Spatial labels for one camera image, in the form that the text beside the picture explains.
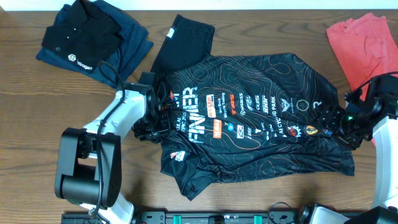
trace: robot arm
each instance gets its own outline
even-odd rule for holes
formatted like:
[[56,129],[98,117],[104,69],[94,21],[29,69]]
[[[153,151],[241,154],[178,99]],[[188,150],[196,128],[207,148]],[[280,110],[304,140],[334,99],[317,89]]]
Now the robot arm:
[[110,223],[130,224],[134,213],[134,206],[119,193],[121,143],[124,137],[136,123],[140,124],[140,128],[135,130],[136,137],[141,139],[158,138],[169,129],[164,122],[168,120],[167,115],[160,115],[157,110],[159,97],[154,88],[160,88],[160,81],[153,73],[143,74],[139,83],[127,83],[123,103],[117,108],[115,106],[123,97],[122,90],[116,92],[112,103],[94,121],[83,129],[66,129],[60,140],[55,194],[92,211],[100,190],[99,165],[80,164],[79,159],[97,159],[97,131],[99,125],[104,123],[100,133],[103,195],[98,214]]

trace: printed sponsor logo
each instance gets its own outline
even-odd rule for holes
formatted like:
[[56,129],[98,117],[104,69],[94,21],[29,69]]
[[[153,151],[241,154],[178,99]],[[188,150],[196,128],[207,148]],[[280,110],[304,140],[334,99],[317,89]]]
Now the printed sponsor logo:
[[[197,87],[187,87],[182,91],[183,113],[181,118],[177,118],[176,129],[177,131],[188,131],[188,140],[201,144],[203,141],[198,140],[198,135],[205,133],[205,127],[201,125],[205,121],[205,117],[203,115],[197,114],[197,112],[199,112],[198,95],[193,94],[193,92],[197,90]],[[175,100],[178,100],[179,97],[179,94],[174,93]]]
[[74,54],[68,55],[68,59],[71,62],[74,62],[74,61],[77,60],[77,65],[79,65],[80,67],[84,68],[85,70],[92,70],[93,69],[93,67],[87,66],[87,65],[79,62],[79,60],[76,58],[76,55],[74,55]]
[[239,104],[241,105],[241,115],[245,115],[246,112],[244,110],[243,93],[239,94]]
[[174,28],[171,27],[171,28],[169,29],[169,32],[167,33],[167,37],[172,38],[172,37],[173,37],[173,34],[174,34]]
[[251,96],[246,96],[246,106],[248,106],[249,111],[253,111],[252,104],[253,101],[251,99]]
[[214,119],[213,138],[221,138],[222,128],[223,128],[223,123],[218,119]]
[[280,118],[278,118],[277,113],[276,113],[276,98],[274,96],[271,97],[271,109],[272,109],[272,115],[275,117],[275,123],[277,128],[277,132],[279,134],[281,134],[283,137],[287,137],[284,134],[284,129],[282,127],[282,121],[280,120]]
[[306,111],[310,107],[310,104],[305,100],[298,100],[296,107],[300,111]]
[[312,108],[314,110],[318,110],[318,111],[322,110],[323,109],[322,101],[320,101],[320,100],[314,101],[312,103]]
[[70,55],[68,55],[68,59],[69,59],[69,61],[74,62],[76,60],[76,55],[70,54]]
[[198,113],[198,95],[193,94],[194,91],[197,91],[198,87],[193,87],[193,88],[185,88],[182,91],[182,109],[184,111],[189,111],[192,113]]
[[224,118],[227,118],[227,115],[226,115],[226,105],[225,105],[225,93],[223,93],[222,95],[221,95],[221,101],[222,101],[222,106],[223,106],[223,112],[224,112]]
[[301,130],[299,127],[290,126],[290,127],[288,127],[288,129],[289,129],[289,133],[291,136],[296,137],[296,138],[301,137]]
[[282,110],[282,112],[287,111],[289,108],[292,109],[292,113],[294,113],[294,107],[293,107],[293,98],[290,99],[290,103],[285,100],[285,99],[281,99],[282,100],[282,107],[284,108]]
[[285,112],[285,111],[287,111],[289,108],[290,108],[290,104],[289,104],[289,102],[287,101],[287,100],[285,100],[285,99],[281,99],[282,100],[282,107],[284,108],[283,110],[282,110],[282,112]]
[[218,99],[217,99],[217,102],[218,102],[218,112],[219,112],[220,114],[223,114],[223,107],[222,107],[222,105],[221,105],[221,98],[218,98]]
[[170,153],[170,159],[173,159],[177,155],[177,152]]
[[233,131],[233,130],[234,130],[234,124],[228,123],[228,131]]
[[260,110],[260,96],[256,95],[255,99],[256,99],[256,110],[259,111]]
[[215,118],[216,117],[216,108],[214,107],[214,95],[207,95],[206,96],[207,102],[207,117]]
[[276,98],[274,96],[271,97],[271,108],[272,108],[272,115],[276,116]]
[[251,139],[251,128],[248,128],[248,139]]
[[262,96],[262,112],[268,114],[268,99],[265,95]]
[[323,130],[323,133],[325,133],[326,135],[329,135],[329,136],[331,136],[331,135],[333,134],[332,131],[327,130],[327,129],[324,129],[324,130]]
[[237,131],[236,131],[236,137],[237,137],[237,138],[240,138],[240,139],[244,138],[244,128],[243,128],[243,125],[238,125]]
[[90,66],[85,65],[85,64],[79,62],[79,60],[77,60],[77,64],[78,64],[79,66],[83,67],[85,70],[92,70],[92,69],[93,69],[93,67],[90,67]]
[[313,134],[318,133],[319,130],[316,129],[316,128],[314,128],[314,127],[311,126],[311,125],[307,125],[307,126],[304,128],[304,132],[305,132],[306,135],[313,135]]
[[173,93],[174,99],[173,101],[177,105],[177,107],[180,107],[180,94],[179,93]]
[[177,152],[177,155],[175,156],[175,160],[182,162],[184,160],[185,152],[184,151],[179,151]]
[[236,115],[236,110],[235,110],[235,96],[234,96],[233,94],[230,94],[229,99],[231,100],[232,115]]

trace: folded black shirt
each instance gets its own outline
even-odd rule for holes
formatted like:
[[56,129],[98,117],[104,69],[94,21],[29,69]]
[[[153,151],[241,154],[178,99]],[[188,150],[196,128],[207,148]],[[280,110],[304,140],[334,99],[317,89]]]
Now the folded black shirt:
[[68,18],[47,28],[42,46],[92,72],[100,60],[117,51],[119,25],[89,1],[78,0]]

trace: orange logo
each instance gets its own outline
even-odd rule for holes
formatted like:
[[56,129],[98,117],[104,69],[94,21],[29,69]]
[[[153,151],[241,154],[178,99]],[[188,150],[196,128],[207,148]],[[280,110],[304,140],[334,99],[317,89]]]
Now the orange logo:
[[220,120],[214,119],[213,138],[221,138],[221,128],[223,123]]
[[236,111],[235,111],[235,96],[233,94],[230,94],[229,98],[231,100],[232,114],[235,115],[236,114]]

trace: cable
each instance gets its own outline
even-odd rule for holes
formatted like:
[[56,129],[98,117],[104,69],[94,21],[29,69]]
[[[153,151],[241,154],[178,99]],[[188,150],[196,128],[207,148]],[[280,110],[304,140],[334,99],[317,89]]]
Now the cable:
[[97,130],[97,135],[96,135],[96,151],[97,151],[97,163],[98,163],[98,177],[99,177],[99,192],[98,192],[98,200],[97,200],[97,204],[96,207],[94,209],[94,211],[89,214],[90,218],[95,218],[98,216],[98,210],[100,210],[101,208],[101,204],[102,204],[102,194],[103,194],[103,171],[102,171],[102,158],[101,158],[101,152],[102,152],[102,144],[101,144],[101,132],[102,129],[105,126],[106,120],[108,120],[108,118],[113,114],[114,111],[116,111],[116,109],[123,103],[124,101],[124,97],[126,95],[126,91],[125,91],[125,87],[123,85],[123,80],[120,77],[119,73],[108,63],[104,62],[104,61],[100,61],[98,62],[98,68],[99,71],[101,72],[101,74],[110,80],[110,78],[105,75],[105,73],[102,71],[101,69],[101,65],[107,65],[112,72],[114,72],[118,78],[118,83],[122,88],[122,97],[120,99],[120,101],[111,109],[111,111],[106,114],[106,116],[99,122],[99,126],[98,126],[98,130]]
[[[375,77],[381,77],[381,76],[385,76],[385,75],[394,75],[394,74],[398,74],[398,72],[387,72],[381,75],[377,75]],[[364,82],[362,85],[360,85],[359,87],[357,87],[357,89],[362,88],[363,86],[365,86],[366,84],[368,84],[372,79],[369,79],[368,81]]]
[[[270,217],[270,215],[271,215],[271,210],[272,210],[276,205],[287,205],[289,208],[292,208],[292,207],[291,207],[290,205],[288,205],[286,202],[277,202],[277,203],[273,204],[273,205],[271,206],[271,208],[268,209],[268,214],[267,214],[268,222],[271,221],[273,224],[278,224],[278,223],[276,223],[276,222],[274,221],[274,218],[269,218],[269,217]],[[290,222],[290,223],[288,223],[288,224],[293,224],[294,221],[295,221],[295,217],[294,217],[293,221]]]

